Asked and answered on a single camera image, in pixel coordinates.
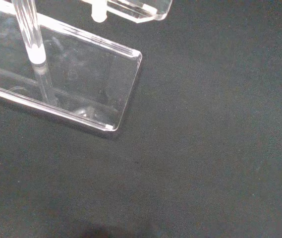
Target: acrylic base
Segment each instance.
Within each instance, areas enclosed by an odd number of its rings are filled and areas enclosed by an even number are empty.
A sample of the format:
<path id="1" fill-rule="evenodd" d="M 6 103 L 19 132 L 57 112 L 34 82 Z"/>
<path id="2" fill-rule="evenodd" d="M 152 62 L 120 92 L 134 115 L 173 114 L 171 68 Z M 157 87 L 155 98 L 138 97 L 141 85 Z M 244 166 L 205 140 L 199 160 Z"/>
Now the acrylic base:
<path id="1" fill-rule="evenodd" d="M 104 131 L 118 128 L 139 51 L 38 14 L 47 61 L 28 59 L 12 4 L 0 1 L 0 96 Z"/>

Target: black fabric surface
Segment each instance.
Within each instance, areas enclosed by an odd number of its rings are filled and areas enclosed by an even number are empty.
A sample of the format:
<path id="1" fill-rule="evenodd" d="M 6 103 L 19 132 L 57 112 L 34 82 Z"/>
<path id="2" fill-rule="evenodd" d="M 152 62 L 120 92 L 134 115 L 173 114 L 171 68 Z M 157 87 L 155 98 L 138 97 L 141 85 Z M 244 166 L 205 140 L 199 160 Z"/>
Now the black fabric surface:
<path id="1" fill-rule="evenodd" d="M 0 102 L 0 237 L 282 237 L 282 1 L 246 2 L 99 24 L 38 0 L 143 61 L 114 138 Z"/>

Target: acrylic display stand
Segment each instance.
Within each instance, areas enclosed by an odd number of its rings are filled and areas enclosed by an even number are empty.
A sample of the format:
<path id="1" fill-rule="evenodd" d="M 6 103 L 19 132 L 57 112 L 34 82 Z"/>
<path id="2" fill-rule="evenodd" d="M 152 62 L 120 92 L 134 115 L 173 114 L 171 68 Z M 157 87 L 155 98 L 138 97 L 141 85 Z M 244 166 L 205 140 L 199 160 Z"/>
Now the acrylic display stand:
<path id="1" fill-rule="evenodd" d="M 93 5 L 95 20 L 106 19 L 109 2 Z M 0 0 L 0 97 L 115 131 L 141 59 L 137 50 L 37 14 L 34 0 Z"/>

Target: clear plastic rod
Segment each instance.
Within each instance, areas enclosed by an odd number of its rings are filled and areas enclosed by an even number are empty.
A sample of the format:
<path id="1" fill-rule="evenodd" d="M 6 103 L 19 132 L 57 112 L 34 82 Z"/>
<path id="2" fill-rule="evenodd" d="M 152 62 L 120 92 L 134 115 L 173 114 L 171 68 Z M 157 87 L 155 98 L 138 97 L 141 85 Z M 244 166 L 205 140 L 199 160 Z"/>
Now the clear plastic rod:
<path id="1" fill-rule="evenodd" d="M 12 3 L 28 58 L 34 64 L 44 63 L 46 54 L 34 0 L 12 0 Z"/>

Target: clear acrylic stand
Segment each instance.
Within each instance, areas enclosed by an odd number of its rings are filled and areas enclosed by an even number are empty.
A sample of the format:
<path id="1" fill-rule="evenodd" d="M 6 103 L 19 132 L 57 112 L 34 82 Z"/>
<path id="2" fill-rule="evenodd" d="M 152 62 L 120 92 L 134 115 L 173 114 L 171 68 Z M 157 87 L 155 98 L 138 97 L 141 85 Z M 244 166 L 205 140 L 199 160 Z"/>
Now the clear acrylic stand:
<path id="1" fill-rule="evenodd" d="M 36 24 L 27 29 L 21 26 L 23 41 L 15 14 L 11 3 L 0 0 L 0 96 L 86 126 L 115 131 L 141 53 L 40 14 L 42 42 L 35 31 L 29 32 Z M 32 21 L 29 17 L 18 16 L 20 25 Z"/>
<path id="2" fill-rule="evenodd" d="M 82 0 L 92 5 L 92 17 L 97 22 L 107 18 L 107 11 L 136 23 L 163 20 L 172 0 Z"/>

